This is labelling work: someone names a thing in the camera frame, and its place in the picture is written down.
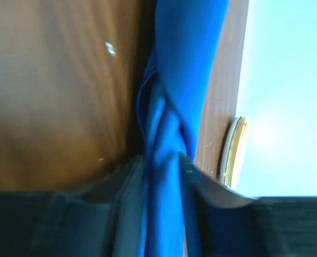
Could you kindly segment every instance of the wood grain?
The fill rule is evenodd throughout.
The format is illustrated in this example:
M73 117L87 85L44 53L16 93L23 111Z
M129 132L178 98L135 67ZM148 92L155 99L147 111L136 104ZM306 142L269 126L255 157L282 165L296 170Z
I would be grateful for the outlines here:
M143 0L0 0L0 190L79 186L140 149L133 97L154 9Z
M230 0L203 107L195 163L212 177L229 123L235 117L248 0Z

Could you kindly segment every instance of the white wall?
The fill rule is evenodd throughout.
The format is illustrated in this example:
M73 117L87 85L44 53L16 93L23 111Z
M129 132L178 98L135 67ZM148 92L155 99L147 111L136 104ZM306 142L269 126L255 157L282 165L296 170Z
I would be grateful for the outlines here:
M251 128L236 190L317 195L317 0L250 0L237 115Z

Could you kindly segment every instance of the fabric fold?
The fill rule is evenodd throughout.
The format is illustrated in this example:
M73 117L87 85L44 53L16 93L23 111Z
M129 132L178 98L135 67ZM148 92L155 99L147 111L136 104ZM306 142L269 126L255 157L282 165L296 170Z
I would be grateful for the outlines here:
M145 249L149 257L183 254L179 153L195 157L227 6L227 0L157 1L155 45L137 102L149 181Z

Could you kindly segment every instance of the brown wooden surface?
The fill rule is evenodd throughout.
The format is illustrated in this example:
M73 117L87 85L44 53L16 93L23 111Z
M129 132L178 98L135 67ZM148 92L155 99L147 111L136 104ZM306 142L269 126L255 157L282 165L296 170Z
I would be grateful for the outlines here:
M249 0L230 0L203 107L196 164L217 176L228 125L236 114Z
M217 51L198 147L205 171L215 172L235 111L246 8L232 1ZM140 151L134 96L154 9L153 0L0 0L0 190L76 187Z

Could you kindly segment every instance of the white spot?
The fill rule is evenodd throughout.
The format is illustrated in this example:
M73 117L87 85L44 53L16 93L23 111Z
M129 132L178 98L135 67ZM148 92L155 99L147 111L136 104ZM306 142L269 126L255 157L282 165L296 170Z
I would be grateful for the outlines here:
M105 42L105 46L107 47L107 50L111 55L116 56L116 52L114 50L114 47L110 42Z

